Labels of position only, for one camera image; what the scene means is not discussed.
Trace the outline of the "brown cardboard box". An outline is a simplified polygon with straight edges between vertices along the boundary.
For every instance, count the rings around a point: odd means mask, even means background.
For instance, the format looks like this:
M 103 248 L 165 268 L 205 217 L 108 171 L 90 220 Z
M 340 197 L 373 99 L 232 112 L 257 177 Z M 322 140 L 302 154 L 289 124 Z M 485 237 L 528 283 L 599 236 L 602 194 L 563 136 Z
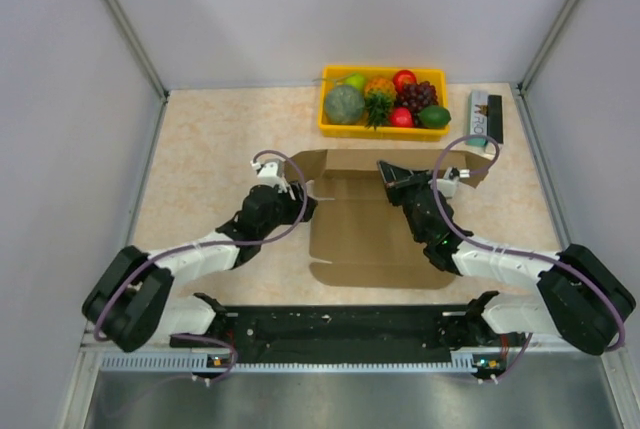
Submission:
M 318 201 L 310 220 L 310 272 L 336 287 L 429 289 L 454 275 L 436 269 L 385 193 L 377 163 L 431 170 L 439 149 L 320 149 L 295 154 Z

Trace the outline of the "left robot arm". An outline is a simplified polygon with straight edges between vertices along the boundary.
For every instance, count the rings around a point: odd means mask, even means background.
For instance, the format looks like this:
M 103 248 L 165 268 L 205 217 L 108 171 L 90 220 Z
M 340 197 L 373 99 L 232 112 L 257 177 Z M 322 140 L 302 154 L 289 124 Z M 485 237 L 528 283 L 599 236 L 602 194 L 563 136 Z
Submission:
M 285 190 L 257 185 L 229 221 L 200 239 L 159 251 L 122 248 L 82 305 L 95 340 L 112 342 L 125 353 L 182 334 L 209 346 L 220 343 L 227 323 L 217 315 L 219 305 L 202 293 L 173 299 L 173 292 L 205 275 L 246 264 L 264 244 L 309 222 L 316 207 L 297 181 Z

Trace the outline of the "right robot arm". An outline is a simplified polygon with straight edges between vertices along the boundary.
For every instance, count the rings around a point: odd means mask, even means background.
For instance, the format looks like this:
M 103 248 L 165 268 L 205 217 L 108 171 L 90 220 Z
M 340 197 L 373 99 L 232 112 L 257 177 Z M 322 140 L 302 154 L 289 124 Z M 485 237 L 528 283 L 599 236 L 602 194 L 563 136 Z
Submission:
M 535 253 L 474 235 L 453 221 L 448 201 L 468 169 L 412 170 L 378 161 L 387 199 L 403 210 L 411 235 L 436 269 L 481 277 L 523 289 L 490 291 L 466 309 L 466 329 L 487 345 L 502 334 L 547 334 L 590 355 L 601 355 L 636 308 L 624 285 L 587 247 Z

